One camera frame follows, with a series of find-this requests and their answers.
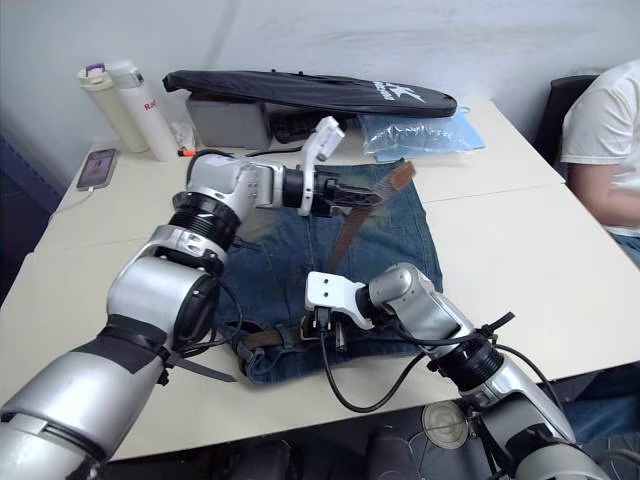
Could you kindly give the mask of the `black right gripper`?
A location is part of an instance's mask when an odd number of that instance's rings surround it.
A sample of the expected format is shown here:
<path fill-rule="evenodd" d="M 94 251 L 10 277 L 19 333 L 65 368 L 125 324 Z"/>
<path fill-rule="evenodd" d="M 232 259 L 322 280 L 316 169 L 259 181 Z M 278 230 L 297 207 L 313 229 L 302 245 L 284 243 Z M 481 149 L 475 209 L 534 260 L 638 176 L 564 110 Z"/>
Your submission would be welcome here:
<path fill-rule="evenodd" d="M 330 333 L 334 340 L 336 351 L 347 351 L 347 326 L 349 318 L 342 313 L 332 313 L 330 320 Z M 299 327 L 299 335 L 302 341 L 320 339 L 320 330 L 313 322 L 302 322 Z"/>

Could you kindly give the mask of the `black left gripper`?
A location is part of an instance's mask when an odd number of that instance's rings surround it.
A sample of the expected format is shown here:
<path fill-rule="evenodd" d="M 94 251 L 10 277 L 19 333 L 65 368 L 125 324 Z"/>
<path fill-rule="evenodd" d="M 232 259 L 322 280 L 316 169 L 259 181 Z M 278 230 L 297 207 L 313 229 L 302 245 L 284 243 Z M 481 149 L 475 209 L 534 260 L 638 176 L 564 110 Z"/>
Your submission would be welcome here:
<path fill-rule="evenodd" d="M 335 195 L 339 190 L 344 194 L 335 203 Z M 326 174 L 314 176 L 312 199 L 313 216 L 345 216 L 341 207 L 377 207 L 384 202 L 383 194 L 375 187 L 362 187 L 339 184 L 339 177 Z"/>

